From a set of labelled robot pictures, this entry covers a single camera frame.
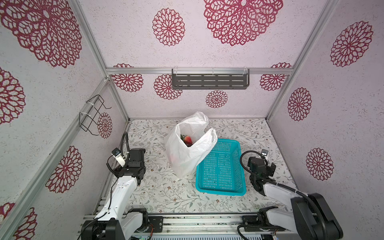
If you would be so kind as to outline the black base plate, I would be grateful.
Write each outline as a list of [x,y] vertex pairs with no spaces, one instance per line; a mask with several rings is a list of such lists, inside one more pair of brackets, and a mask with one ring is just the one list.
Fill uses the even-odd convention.
[[246,215],[242,216],[242,221],[244,226],[244,230],[246,232],[274,232],[274,231],[285,231],[286,229],[271,225],[264,221],[263,219],[259,219],[257,215]]
[[149,216],[147,224],[135,231],[135,233],[162,233],[164,226],[163,216]]

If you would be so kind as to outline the grey slotted wall shelf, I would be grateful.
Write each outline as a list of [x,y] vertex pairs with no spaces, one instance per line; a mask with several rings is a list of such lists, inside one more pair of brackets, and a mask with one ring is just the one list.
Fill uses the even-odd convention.
[[190,74],[172,69],[171,83],[174,90],[246,90],[250,74],[248,69],[241,74]]

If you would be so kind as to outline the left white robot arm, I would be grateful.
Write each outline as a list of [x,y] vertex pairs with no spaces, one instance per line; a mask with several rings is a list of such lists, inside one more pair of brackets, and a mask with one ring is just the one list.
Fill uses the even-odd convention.
[[125,214],[126,205],[146,172],[145,152],[144,148],[135,148],[125,157],[118,148],[112,151],[119,165],[112,169],[107,163],[109,171],[117,177],[110,190],[110,199],[93,220],[84,222],[79,240],[129,240],[136,231],[148,229],[145,208],[132,209]]

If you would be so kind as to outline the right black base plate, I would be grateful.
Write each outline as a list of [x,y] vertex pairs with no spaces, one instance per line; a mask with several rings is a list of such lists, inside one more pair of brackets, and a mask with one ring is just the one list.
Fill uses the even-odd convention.
[[244,226],[244,230],[246,232],[274,232],[274,231],[285,231],[286,229],[271,225],[264,221],[263,219],[259,219],[257,215],[246,215],[242,216],[242,221]]

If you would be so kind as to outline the aluminium front rail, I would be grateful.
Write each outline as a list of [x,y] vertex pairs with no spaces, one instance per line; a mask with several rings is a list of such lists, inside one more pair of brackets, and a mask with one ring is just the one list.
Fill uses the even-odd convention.
[[[163,216],[164,226],[162,233],[134,233],[136,234],[241,234],[244,230],[242,216],[258,215],[258,213],[250,214],[166,214],[166,215],[151,215]],[[263,232],[263,234],[271,234],[272,232]]]

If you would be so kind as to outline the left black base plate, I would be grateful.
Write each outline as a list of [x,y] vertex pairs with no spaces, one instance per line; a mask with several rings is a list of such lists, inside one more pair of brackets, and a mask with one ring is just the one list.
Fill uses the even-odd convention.
[[163,216],[149,216],[147,224],[135,231],[135,233],[162,233],[164,226]]

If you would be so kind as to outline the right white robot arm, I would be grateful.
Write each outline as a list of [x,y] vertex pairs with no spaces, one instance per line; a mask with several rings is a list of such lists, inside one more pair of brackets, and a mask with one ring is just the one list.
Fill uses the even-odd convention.
[[[245,155],[250,154],[247,164]],[[287,207],[260,209],[257,218],[249,226],[259,229],[288,230],[302,240],[340,240],[344,236],[325,198],[318,194],[305,194],[292,187],[278,183],[274,176],[276,165],[269,164],[266,152],[246,151],[241,155],[243,169],[250,173],[253,188],[264,197],[272,198]]]

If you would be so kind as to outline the teal plastic basket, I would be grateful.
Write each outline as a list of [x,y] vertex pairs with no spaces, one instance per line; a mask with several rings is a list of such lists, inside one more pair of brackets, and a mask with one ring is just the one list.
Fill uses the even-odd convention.
[[213,195],[244,196],[247,188],[240,156],[239,142],[219,139],[197,166],[196,189]]

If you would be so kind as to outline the white plastic bag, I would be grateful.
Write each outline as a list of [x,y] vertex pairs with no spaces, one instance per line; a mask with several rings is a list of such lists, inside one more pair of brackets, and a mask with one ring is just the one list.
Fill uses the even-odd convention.
[[[165,138],[166,156],[177,178],[193,175],[218,142],[216,130],[206,130],[208,124],[209,118],[196,112],[176,124]],[[193,145],[187,147],[181,135],[190,136]]]

